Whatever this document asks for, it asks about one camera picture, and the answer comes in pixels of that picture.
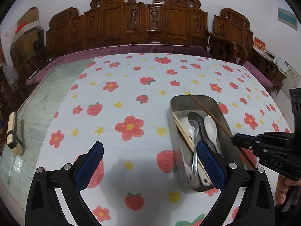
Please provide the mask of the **person right hand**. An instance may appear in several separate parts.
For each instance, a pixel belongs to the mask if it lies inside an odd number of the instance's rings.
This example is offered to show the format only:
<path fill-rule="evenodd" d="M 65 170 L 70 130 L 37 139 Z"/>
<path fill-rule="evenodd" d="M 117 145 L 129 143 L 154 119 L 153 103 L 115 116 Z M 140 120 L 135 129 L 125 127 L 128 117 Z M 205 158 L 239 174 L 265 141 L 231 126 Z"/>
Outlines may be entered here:
<path fill-rule="evenodd" d="M 282 205 L 286 199 L 286 193 L 290 186 L 295 186 L 295 181 L 292 181 L 283 175 L 278 176 L 277 188 L 275 191 L 275 201 L 277 204 Z"/>

